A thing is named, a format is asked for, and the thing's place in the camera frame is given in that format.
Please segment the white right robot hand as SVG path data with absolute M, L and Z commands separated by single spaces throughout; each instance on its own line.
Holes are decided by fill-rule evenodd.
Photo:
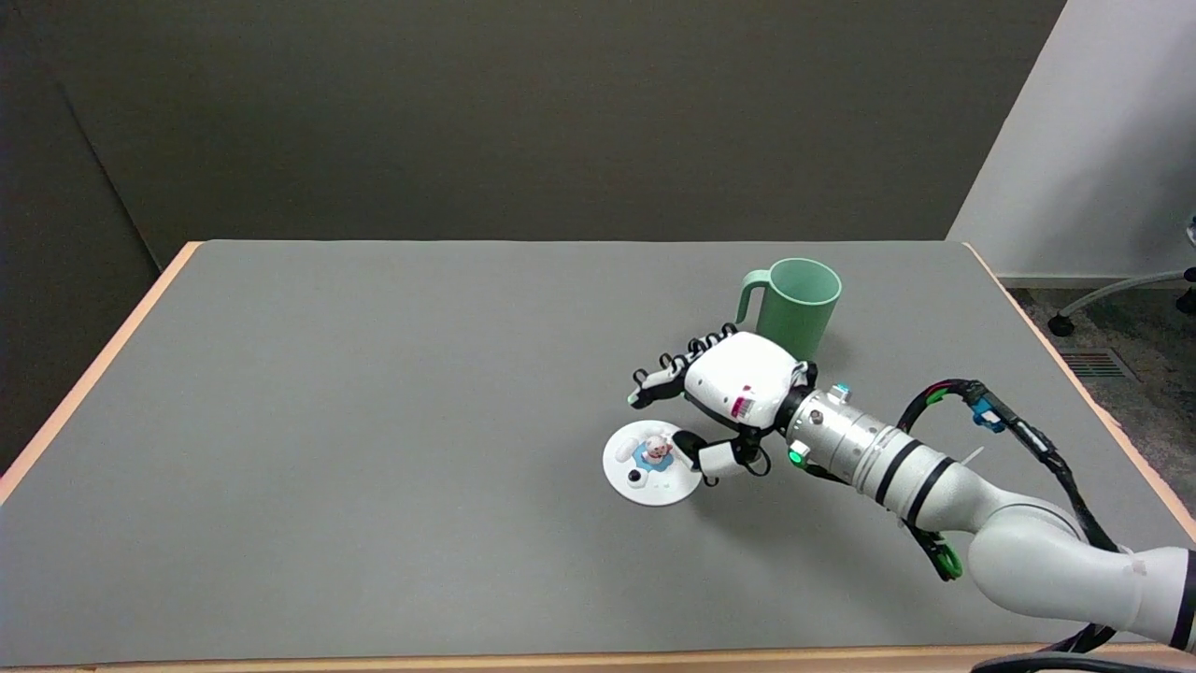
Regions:
M 627 399 L 631 408 L 683 397 L 733 432 L 724 440 L 675 433 L 672 443 L 706 487 L 740 473 L 768 476 L 771 459 L 763 440 L 771 434 L 785 438 L 819 378 L 816 363 L 798 361 L 771 339 L 740 332 L 730 323 L 720 332 L 691 339 L 682 353 L 663 353 L 659 365 L 659 371 L 634 371 L 635 388 Z

